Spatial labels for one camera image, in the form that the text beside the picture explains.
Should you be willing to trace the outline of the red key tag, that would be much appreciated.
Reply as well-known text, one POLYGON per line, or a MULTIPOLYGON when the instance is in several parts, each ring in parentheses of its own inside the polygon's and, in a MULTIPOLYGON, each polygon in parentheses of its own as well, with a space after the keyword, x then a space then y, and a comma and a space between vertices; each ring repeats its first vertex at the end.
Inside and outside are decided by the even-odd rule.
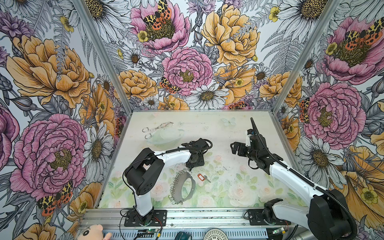
POLYGON ((198 178, 200 181, 205 181, 205 177, 202 174, 198 174, 198 178))

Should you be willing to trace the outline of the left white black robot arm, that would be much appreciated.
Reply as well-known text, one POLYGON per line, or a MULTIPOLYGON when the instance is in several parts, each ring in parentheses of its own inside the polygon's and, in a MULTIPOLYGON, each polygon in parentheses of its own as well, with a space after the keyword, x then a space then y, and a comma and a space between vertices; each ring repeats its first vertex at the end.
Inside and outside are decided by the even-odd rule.
POLYGON ((134 213, 141 218, 153 215, 154 207, 151 190, 164 168, 185 164, 184 171, 189 173, 196 167, 202 167, 204 154, 213 147, 207 139, 198 139, 167 151, 143 149, 133 162, 124 170, 122 179, 133 191, 135 197, 134 213))

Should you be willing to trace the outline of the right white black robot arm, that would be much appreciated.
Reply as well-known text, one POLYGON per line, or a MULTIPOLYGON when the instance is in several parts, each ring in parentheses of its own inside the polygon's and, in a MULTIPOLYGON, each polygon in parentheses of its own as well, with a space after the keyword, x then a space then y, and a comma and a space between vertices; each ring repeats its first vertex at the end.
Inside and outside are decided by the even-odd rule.
POLYGON ((234 155, 255 162, 257 169, 294 191, 306 204, 295 207, 280 199, 265 203, 265 220, 287 220, 311 231, 318 240, 353 240, 358 234, 358 226, 338 190, 328 190, 290 167, 280 156, 272 154, 265 138, 257 129, 247 131, 245 143, 234 142, 231 151, 234 155))

